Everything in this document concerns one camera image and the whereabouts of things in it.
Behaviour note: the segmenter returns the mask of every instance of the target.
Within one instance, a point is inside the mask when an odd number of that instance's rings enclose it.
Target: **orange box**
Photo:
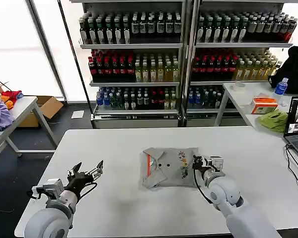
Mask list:
[[[278,103],[274,98],[253,98],[250,105],[252,114],[267,114],[274,111]]]

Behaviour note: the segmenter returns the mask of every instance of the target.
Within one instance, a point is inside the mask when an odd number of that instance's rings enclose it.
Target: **plastic bottle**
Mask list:
[[[280,99],[282,98],[283,94],[285,93],[286,89],[287,89],[287,84],[288,79],[287,78],[283,78],[283,80],[281,82],[279,82],[275,88],[275,91],[273,93],[273,98],[276,99],[276,102],[279,103]]]

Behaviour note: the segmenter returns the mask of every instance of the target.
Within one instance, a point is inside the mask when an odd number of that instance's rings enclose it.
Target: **metal frame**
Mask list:
[[[60,79],[60,76],[59,76],[59,72],[57,70],[51,48],[50,48],[49,43],[47,41],[47,38],[45,36],[45,32],[43,30],[42,23],[41,23],[39,14],[36,10],[34,1],[33,0],[25,0],[25,3],[28,7],[29,13],[31,15],[31,18],[32,18],[32,21],[33,21],[33,24],[34,24],[34,27],[36,29],[36,32],[37,32],[38,36],[39,36],[40,42],[41,42],[42,47],[43,47],[43,51],[44,51],[44,53],[45,53],[45,55],[46,55],[46,57],[49,61],[52,73],[55,77],[55,80],[56,80],[56,82],[59,86],[59,89],[62,93],[62,96],[64,98],[64,102],[65,102],[65,104],[67,104],[66,93],[65,93],[65,90],[63,88],[63,85],[62,85],[62,82],[61,82],[61,79]]]

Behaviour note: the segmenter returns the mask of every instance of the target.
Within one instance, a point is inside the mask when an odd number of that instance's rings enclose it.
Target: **drink display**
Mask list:
[[[218,109],[223,94],[224,89],[222,86],[190,87],[188,109]]]
[[[100,87],[96,95],[99,110],[176,109],[175,87]]]
[[[92,50],[88,66],[93,82],[178,82],[176,55]]]
[[[284,42],[297,26],[297,18],[282,12],[201,12],[197,42]]]
[[[264,54],[203,50],[196,53],[191,81],[268,80],[281,64],[269,50]]]
[[[179,12],[84,13],[79,19],[82,43],[180,43]]]

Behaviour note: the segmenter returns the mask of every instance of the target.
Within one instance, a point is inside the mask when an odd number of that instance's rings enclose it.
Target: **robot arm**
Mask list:
[[[40,199],[41,194],[45,194],[48,201],[46,208],[38,211],[28,221],[24,231],[25,238],[67,237],[69,229],[73,227],[76,204],[97,186],[95,181],[103,174],[103,161],[88,173],[78,172],[80,167],[81,163],[68,171],[69,184],[66,187],[63,187],[60,179],[49,179],[41,186],[32,187],[33,195],[38,197],[31,198]],[[94,187],[81,196],[81,191],[89,185]]]
[[[236,182],[226,177],[222,168],[221,157],[194,158],[193,169],[202,174],[206,197],[225,216],[232,235],[235,238],[280,238],[265,216],[241,196]]]

